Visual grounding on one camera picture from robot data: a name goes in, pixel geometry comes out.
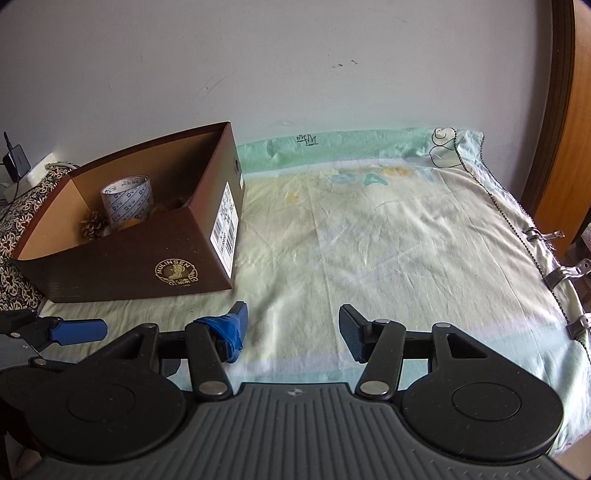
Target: blue handle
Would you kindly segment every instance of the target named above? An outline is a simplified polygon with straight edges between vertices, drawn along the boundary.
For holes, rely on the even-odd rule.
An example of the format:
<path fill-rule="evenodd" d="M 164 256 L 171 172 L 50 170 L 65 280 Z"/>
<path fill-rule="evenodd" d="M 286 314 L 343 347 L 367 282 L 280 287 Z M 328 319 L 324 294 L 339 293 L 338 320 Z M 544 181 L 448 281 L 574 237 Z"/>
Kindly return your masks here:
<path fill-rule="evenodd" d="M 107 324 L 104 320 L 69 320 L 60 322 L 49 332 L 52 341 L 59 345 L 98 342 L 107 335 Z"/>

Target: binder clip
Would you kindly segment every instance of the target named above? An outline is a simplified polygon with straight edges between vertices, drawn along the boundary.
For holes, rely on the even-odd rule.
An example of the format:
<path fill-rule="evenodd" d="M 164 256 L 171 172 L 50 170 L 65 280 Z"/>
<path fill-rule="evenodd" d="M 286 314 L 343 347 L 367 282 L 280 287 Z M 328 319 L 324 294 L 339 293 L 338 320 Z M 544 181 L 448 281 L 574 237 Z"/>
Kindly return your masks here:
<path fill-rule="evenodd" d="M 557 230 L 552 233 L 540 233 L 540 231 L 536 227 L 528 228 L 524 231 L 526 234 L 526 239 L 528 242 L 533 242 L 534 240 L 543 240 L 548 245 L 550 250 L 555 251 L 556 247 L 550 243 L 551 240 L 556 240 L 557 238 L 564 238 L 564 232 L 562 230 Z"/>
<path fill-rule="evenodd" d="M 573 322 L 570 322 L 566 326 L 566 330 L 569 333 L 569 337 L 571 340 L 576 339 L 579 335 L 589 330 L 591 327 L 591 313 L 585 313 L 581 315 L 578 319 Z"/>
<path fill-rule="evenodd" d="M 574 267 L 563 267 L 562 265 L 552 270 L 544 277 L 544 281 L 550 290 L 562 282 L 565 278 L 581 278 L 591 272 L 591 260 L 585 258 Z"/>

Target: pine cone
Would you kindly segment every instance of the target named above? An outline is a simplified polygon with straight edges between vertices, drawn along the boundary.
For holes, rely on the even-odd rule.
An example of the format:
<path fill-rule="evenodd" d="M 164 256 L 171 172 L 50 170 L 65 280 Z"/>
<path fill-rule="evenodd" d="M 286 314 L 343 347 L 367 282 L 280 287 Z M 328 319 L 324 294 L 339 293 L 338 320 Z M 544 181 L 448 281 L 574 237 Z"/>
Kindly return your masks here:
<path fill-rule="evenodd" d="M 104 228 L 109 224 L 109 221 L 105 215 L 93 210 L 89 213 L 86 220 L 82 220 L 80 223 L 82 224 L 82 236 L 93 240 L 100 237 Z"/>

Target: wooden door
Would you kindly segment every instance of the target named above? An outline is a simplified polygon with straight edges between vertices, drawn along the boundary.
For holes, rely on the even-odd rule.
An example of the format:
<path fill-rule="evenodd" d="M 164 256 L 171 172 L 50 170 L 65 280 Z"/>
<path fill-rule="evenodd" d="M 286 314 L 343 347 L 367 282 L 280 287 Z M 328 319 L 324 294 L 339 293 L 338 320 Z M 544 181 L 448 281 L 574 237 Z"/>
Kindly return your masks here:
<path fill-rule="evenodd" d="M 553 242 L 561 258 L 591 207 L 591 8 L 552 4 L 550 89 L 521 203 L 542 233 L 566 234 Z"/>

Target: gold logo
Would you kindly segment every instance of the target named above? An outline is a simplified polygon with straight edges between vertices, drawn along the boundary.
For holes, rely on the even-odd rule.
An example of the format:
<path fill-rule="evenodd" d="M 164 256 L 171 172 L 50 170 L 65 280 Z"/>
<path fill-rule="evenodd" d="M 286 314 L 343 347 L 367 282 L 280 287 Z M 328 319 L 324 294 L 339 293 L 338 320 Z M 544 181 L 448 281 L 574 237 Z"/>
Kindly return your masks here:
<path fill-rule="evenodd" d="M 173 286 L 186 286 L 198 280 L 195 265 L 179 258 L 162 260 L 154 272 L 160 280 Z"/>

